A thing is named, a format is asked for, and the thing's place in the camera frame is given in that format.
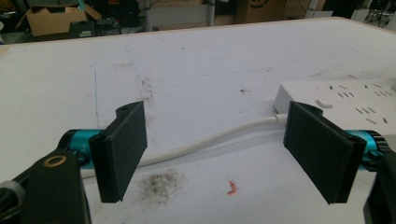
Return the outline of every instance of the white table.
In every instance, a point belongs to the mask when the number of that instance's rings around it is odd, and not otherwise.
[[[115,109],[146,102],[147,154],[274,113],[280,82],[395,77],[396,35],[353,21],[268,22],[0,48],[0,181],[55,149],[69,129],[105,128]],[[375,174],[358,172],[347,204],[327,205],[262,126],[185,158],[138,169],[124,201],[93,223],[363,223]],[[172,187],[144,188],[150,175]],[[239,190],[232,196],[229,181]]]

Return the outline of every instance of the white tabletop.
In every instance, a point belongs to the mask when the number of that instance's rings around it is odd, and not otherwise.
[[[151,154],[272,115],[282,81],[395,77],[395,41],[389,31],[322,19],[3,46],[0,181],[55,149],[67,130],[105,128],[131,102],[145,101]],[[359,171],[348,203],[327,205],[283,132],[261,126],[139,168],[122,203],[100,203],[88,179],[93,223],[363,223],[375,174]]]

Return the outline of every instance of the power outlet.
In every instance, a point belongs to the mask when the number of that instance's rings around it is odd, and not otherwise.
[[[290,101],[316,106],[344,130],[373,130],[396,151],[396,78],[284,82],[274,108],[288,113]]]

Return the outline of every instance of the white cable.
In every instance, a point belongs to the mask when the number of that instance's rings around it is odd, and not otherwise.
[[[239,133],[241,131],[244,131],[246,129],[254,128],[260,125],[264,124],[285,124],[287,120],[287,115],[286,114],[277,114],[273,117],[268,117],[264,119],[257,119],[245,124],[242,124],[237,127],[233,127],[231,129],[227,129],[225,131],[222,131],[220,133],[215,133],[207,138],[201,139],[199,141],[193,142],[191,144],[188,144],[183,147],[177,147],[169,151],[165,152],[160,152],[156,153],[153,155],[148,155],[148,156],[143,156],[142,159],[140,160],[139,164],[137,167],[142,167],[142,166],[147,166],[155,163],[159,163],[162,161],[170,161],[175,158],[179,158],[182,156],[189,155],[193,152],[196,152],[200,149],[203,149],[205,147],[211,146],[215,143],[217,143],[219,140],[235,133]],[[89,178],[95,176],[94,170],[84,170],[84,172],[81,173],[82,178]]]

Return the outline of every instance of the white power strip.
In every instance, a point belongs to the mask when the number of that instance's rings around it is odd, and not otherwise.
[[[290,101],[316,106],[344,130],[373,130],[396,151],[396,78],[282,83],[274,108],[288,113]]]

